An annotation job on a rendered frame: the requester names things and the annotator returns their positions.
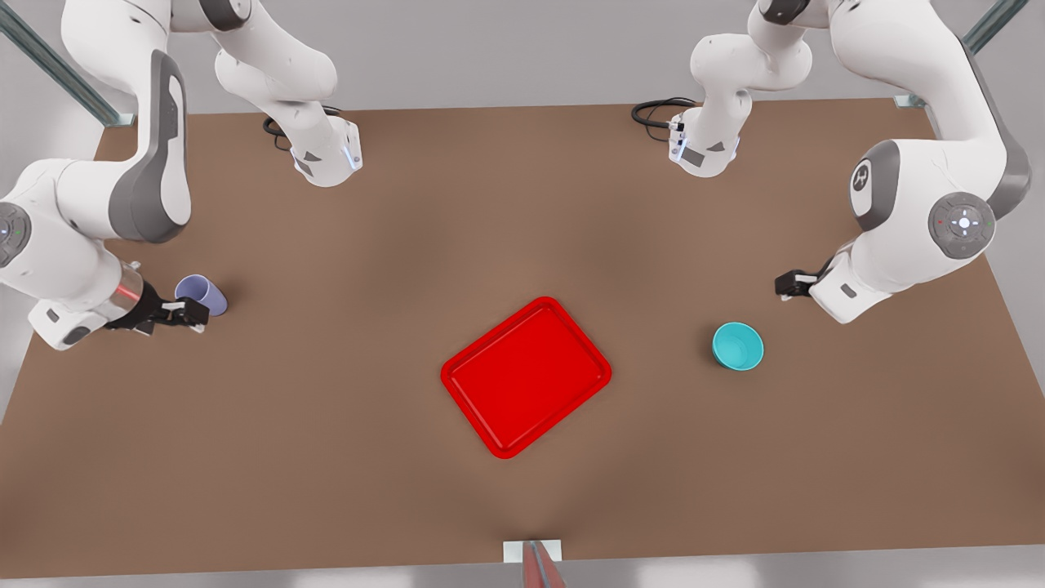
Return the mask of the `silver frame post with foot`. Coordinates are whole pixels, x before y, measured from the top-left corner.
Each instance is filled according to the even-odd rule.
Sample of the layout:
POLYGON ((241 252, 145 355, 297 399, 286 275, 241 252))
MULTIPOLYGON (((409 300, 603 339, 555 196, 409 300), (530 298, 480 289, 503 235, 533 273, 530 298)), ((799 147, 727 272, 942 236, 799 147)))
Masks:
POLYGON ((506 564, 522 565, 522 588, 567 588, 558 569, 563 561, 559 539, 508 541, 501 548, 506 564))

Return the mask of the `teal bowl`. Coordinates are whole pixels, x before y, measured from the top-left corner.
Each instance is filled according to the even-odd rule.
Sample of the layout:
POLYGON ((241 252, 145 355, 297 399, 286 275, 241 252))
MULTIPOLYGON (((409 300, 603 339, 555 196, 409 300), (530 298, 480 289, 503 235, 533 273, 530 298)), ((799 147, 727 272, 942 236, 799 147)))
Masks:
POLYGON ((763 361, 765 345, 754 328, 746 323, 724 323, 714 332, 710 342, 718 364, 732 371, 754 369, 763 361))

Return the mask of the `lavender cup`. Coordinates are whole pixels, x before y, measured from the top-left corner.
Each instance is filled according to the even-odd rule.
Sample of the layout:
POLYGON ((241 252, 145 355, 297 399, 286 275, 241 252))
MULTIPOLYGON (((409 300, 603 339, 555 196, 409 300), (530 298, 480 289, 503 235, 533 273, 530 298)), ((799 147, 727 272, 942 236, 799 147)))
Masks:
POLYGON ((204 275, 193 274, 182 278, 176 284, 175 295, 178 298, 188 297, 205 305, 211 316, 220 316, 228 309, 225 293, 204 275))

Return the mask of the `red tray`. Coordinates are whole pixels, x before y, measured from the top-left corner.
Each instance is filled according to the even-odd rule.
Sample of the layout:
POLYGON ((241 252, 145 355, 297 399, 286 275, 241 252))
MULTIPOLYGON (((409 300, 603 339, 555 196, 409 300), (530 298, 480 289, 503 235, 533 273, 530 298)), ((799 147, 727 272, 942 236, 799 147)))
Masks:
POLYGON ((513 458, 611 382, 612 368, 542 296, 459 351, 440 377, 487 450, 513 458))

